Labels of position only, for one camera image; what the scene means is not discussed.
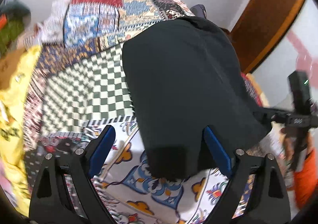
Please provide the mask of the person right hand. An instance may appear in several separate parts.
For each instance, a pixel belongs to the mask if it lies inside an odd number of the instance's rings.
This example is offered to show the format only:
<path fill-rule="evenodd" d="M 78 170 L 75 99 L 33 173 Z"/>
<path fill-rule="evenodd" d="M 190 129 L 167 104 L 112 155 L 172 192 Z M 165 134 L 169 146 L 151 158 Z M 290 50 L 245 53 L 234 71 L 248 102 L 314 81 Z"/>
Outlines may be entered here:
<path fill-rule="evenodd" d="M 292 160 L 293 154 L 294 154 L 294 145 L 293 145 L 292 138 L 294 137 L 295 131 L 292 128 L 284 127 L 280 130 L 280 132 L 284 136 L 283 147 L 285 150 L 286 160 L 290 162 Z M 310 132 L 307 134 L 306 139 L 307 139 L 307 155 L 306 155 L 306 157 L 308 157 L 309 154 L 311 152 L 313 152 L 315 149 L 314 143 L 313 143 L 313 138 L 312 138 L 312 135 Z"/>

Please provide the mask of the orange sleeve forearm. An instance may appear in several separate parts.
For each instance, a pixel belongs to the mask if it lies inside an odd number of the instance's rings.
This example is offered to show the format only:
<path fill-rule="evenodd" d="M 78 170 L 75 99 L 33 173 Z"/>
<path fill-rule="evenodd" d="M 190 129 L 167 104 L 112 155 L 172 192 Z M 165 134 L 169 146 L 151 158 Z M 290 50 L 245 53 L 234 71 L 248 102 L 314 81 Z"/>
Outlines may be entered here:
<path fill-rule="evenodd" d="M 303 169 L 294 172 L 295 201 L 298 209 L 302 209 L 317 187 L 316 153 L 313 149 L 304 160 Z"/>

